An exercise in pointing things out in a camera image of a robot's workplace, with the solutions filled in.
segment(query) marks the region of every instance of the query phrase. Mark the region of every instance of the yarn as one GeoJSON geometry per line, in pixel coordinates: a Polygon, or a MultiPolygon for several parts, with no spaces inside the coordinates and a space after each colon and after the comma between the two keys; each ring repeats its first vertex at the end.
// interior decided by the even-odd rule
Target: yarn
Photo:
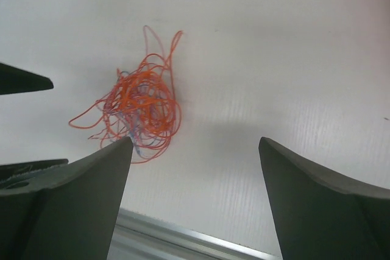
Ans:
{"type": "Polygon", "coordinates": [[[117,69],[117,81],[112,90],[69,121],[70,126],[79,129],[91,129],[103,122],[105,128],[88,138],[99,139],[100,147],[107,141],[130,136],[141,158],[133,163],[145,163],[163,154],[182,120],[175,95],[172,55],[183,32],[180,30],[174,35],[167,56],[160,38],[149,26],[143,27],[143,33],[146,55],[138,68],[133,72],[117,69]],[[147,33],[157,40],[160,54],[149,53],[147,33]],[[88,126],[74,124],[93,108],[102,113],[95,123],[88,126]]]}

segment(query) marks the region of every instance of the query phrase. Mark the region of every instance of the white surface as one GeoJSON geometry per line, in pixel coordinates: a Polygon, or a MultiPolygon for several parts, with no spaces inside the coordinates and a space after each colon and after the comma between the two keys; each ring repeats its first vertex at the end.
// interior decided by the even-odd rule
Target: white surface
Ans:
{"type": "Polygon", "coordinates": [[[131,167],[123,207],[280,255],[261,136],[390,188],[389,0],[0,0],[1,61],[55,85],[1,97],[3,162],[94,152],[67,122],[137,66],[144,24],[166,44],[186,33],[183,124],[131,167]]]}

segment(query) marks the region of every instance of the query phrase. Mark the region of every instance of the thread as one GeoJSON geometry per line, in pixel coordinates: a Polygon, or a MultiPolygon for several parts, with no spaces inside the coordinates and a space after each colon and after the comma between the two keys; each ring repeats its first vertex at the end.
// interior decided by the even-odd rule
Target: thread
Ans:
{"type": "Polygon", "coordinates": [[[174,35],[167,56],[161,39],[149,26],[143,27],[143,34],[146,55],[138,68],[133,72],[117,69],[117,81],[112,90],[69,121],[71,127],[78,129],[91,129],[104,123],[105,128],[101,132],[88,138],[100,140],[100,148],[107,141],[130,136],[141,158],[141,161],[133,163],[145,163],[162,155],[182,120],[182,111],[176,101],[172,55],[183,32],[180,30],[174,35]],[[157,40],[160,54],[149,53],[148,33],[157,40]],[[95,123],[88,126],[74,123],[93,108],[102,113],[95,123]]]}

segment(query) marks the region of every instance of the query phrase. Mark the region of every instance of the orange thread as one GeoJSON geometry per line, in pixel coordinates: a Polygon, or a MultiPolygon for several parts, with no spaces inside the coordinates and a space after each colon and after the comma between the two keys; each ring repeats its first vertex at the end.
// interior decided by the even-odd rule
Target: orange thread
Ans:
{"type": "Polygon", "coordinates": [[[88,139],[100,139],[104,142],[116,141],[130,136],[134,148],[145,163],[165,152],[177,133],[182,120],[182,111],[176,101],[172,55],[183,32],[178,31],[171,42],[169,55],[165,56],[163,45],[157,34],[149,27],[143,28],[146,56],[134,72],[116,70],[118,81],[113,89],[90,108],[69,121],[69,125],[79,129],[90,129],[103,122],[105,128],[88,139]],[[161,54],[149,53],[147,32],[157,40],[161,54]],[[163,74],[169,74],[169,86],[163,80],[163,74]],[[73,122],[87,114],[94,107],[102,116],[89,126],[78,126],[73,122]],[[152,150],[153,155],[146,156],[143,150],[152,150]]]}

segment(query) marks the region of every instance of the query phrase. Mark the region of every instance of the silver metal strip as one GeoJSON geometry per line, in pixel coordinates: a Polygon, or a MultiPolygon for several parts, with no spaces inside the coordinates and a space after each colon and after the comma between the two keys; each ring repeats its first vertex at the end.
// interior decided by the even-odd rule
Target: silver metal strip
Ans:
{"type": "Polygon", "coordinates": [[[281,260],[281,258],[120,209],[112,246],[144,251],[143,259],[281,260]]]}

